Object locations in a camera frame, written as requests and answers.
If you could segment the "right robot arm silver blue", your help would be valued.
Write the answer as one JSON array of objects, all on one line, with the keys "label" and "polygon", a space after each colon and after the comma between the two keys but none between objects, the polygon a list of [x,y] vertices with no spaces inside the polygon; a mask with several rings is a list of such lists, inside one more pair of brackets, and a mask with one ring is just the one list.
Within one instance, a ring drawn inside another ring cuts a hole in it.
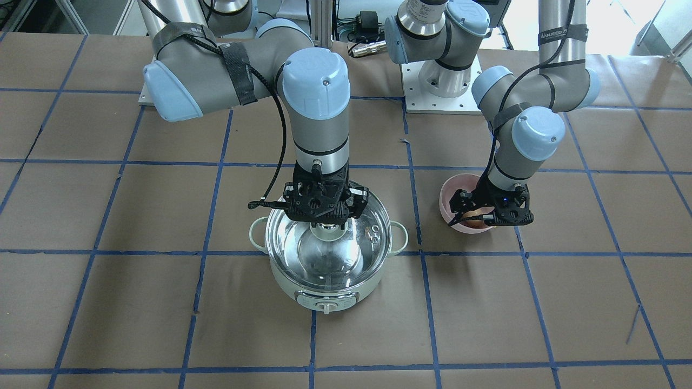
[{"label": "right robot arm silver blue", "polygon": [[370,190],[349,182],[348,67],[287,19],[271,19],[247,41],[222,35],[252,29],[253,1],[141,1],[154,59],[143,68],[149,99],[169,122],[272,98],[296,148],[282,199],[269,191],[250,209],[282,210],[289,219],[342,225],[361,216]]}]

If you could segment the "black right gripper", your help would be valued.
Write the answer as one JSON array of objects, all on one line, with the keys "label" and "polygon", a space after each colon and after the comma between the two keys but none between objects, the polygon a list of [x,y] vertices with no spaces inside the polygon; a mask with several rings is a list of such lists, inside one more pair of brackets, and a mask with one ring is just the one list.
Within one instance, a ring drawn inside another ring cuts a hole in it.
[{"label": "black right gripper", "polygon": [[349,180],[349,165],[323,174],[314,164],[311,171],[296,165],[292,181],[284,188],[284,212],[298,222],[342,225],[359,218],[370,200],[370,190]]}]

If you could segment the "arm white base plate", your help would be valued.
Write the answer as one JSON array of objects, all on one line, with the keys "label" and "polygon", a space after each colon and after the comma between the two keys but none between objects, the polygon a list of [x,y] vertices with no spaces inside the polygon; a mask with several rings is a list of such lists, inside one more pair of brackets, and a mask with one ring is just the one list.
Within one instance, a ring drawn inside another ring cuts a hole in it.
[{"label": "arm white base plate", "polygon": [[480,61],[462,71],[442,68],[436,61],[401,64],[408,113],[480,115],[471,87],[481,74]]}]

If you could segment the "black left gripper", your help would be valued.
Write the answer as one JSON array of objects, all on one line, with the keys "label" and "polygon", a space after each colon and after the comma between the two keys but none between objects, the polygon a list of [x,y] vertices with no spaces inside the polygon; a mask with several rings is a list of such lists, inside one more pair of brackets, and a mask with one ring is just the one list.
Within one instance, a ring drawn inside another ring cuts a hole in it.
[{"label": "black left gripper", "polygon": [[522,226],[534,221],[529,209],[530,194],[528,185],[513,184],[510,190],[502,190],[490,182],[486,176],[480,177],[479,184],[471,191],[459,189],[451,197],[450,209],[455,214],[450,221],[452,226],[462,223],[464,214],[482,207],[492,207],[489,213],[482,214],[487,226]]}]

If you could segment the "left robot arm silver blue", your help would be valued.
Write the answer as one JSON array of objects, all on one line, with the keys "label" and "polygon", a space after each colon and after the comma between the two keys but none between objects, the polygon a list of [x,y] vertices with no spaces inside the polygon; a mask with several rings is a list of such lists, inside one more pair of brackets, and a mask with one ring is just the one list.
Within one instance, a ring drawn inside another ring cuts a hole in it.
[{"label": "left robot arm silver blue", "polygon": [[[422,62],[422,86],[452,98],[464,93],[461,81],[489,27],[489,13],[474,1],[405,1],[384,32],[391,61]],[[519,76],[500,65],[477,76],[470,92],[494,139],[475,188],[457,188],[448,200],[448,226],[533,222],[527,182],[563,140],[560,113],[590,105],[600,91],[598,74],[585,64],[588,35],[586,2],[541,1],[538,64]]]}]

